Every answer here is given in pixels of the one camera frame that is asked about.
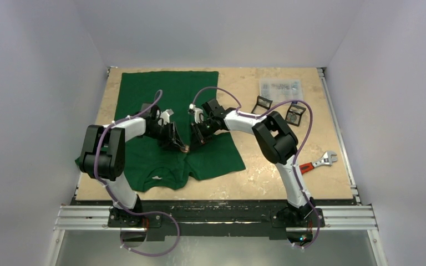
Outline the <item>silver round brooch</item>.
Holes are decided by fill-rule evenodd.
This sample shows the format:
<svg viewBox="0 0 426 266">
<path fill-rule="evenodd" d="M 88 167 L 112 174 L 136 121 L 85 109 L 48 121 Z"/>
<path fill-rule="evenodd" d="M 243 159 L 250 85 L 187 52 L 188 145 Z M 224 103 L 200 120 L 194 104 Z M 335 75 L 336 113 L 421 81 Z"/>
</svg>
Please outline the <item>silver round brooch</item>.
<svg viewBox="0 0 426 266">
<path fill-rule="evenodd" d="M 296 114 L 294 114 L 294 113 L 288 113 L 287 114 L 287 121 L 290 124 L 296 124 L 297 120 L 298 120 L 298 116 Z"/>
</svg>

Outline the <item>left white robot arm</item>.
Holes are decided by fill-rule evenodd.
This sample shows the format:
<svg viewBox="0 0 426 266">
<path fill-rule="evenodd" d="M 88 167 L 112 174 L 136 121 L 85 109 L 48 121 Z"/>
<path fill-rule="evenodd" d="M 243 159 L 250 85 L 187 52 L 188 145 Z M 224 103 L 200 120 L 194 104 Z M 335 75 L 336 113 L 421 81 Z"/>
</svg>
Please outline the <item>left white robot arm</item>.
<svg viewBox="0 0 426 266">
<path fill-rule="evenodd" d="M 126 143 L 137 137 L 158 141 L 165 150 L 187 152 L 189 147 L 181 139 L 176 123 L 170 121 L 174 112 L 161 111 L 152 104 L 143 104 L 142 110 L 108 125 L 87 127 L 81 154 L 80 171 L 97 180 L 113 201 L 113 207 L 122 210 L 122 220 L 131 227 L 143 221 L 138 194 L 125 177 Z"/>
</svg>

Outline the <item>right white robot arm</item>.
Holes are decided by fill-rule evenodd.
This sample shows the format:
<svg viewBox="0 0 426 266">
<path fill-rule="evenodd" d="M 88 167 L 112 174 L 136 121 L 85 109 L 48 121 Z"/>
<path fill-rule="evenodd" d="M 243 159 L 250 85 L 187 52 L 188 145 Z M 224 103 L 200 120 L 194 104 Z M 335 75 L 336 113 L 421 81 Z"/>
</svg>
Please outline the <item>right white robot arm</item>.
<svg viewBox="0 0 426 266">
<path fill-rule="evenodd" d="M 279 171 L 286 190 L 291 222 L 301 226 L 310 220 L 315 204 L 296 164 L 298 138 L 278 112 L 255 115 L 235 108 L 224 109 L 217 100 L 212 99 L 201 108 L 191 103 L 188 113 L 194 118 L 190 124 L 190 151 L 206 145 L 220 130 L 254 135 L 265 159 Z"/>
</svg>

